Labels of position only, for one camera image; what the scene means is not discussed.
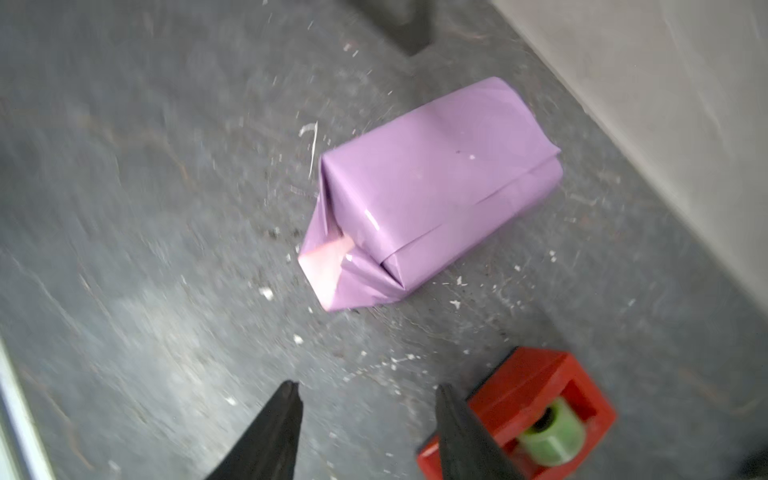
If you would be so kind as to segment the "pink wrapping paper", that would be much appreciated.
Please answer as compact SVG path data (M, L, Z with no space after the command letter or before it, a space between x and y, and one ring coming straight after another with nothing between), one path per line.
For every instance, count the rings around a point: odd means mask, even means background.
M559 149L491 77L325 152L298 256L321 306L404 299L560 181Z

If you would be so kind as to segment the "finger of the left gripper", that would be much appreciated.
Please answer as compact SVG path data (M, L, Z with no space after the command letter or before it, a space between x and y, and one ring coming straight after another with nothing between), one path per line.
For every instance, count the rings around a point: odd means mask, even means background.
M407 1L406 18L400 18L384 1L351 0L350 5L408 56L417 55L434 41L433 1Z

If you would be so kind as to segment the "red tape dispenser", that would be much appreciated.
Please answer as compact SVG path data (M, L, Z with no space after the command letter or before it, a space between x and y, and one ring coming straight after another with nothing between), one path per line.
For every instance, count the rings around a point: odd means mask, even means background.
M468 396L457 392L524 479L566 478L617 418L591 377L565 351L516 347ZM416 461L425 478L444 479L437 420Z

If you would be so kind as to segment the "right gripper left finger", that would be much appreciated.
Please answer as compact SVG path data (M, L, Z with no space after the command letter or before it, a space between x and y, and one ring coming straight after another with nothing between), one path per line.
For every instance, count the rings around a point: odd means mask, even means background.
M207 479L292 480L303 407L299 384L281 383Z

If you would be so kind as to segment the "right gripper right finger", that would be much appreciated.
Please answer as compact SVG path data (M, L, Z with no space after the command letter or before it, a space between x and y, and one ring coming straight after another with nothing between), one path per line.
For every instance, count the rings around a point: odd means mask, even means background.
M438 385L435 413L444 479L524 479L451 384Z

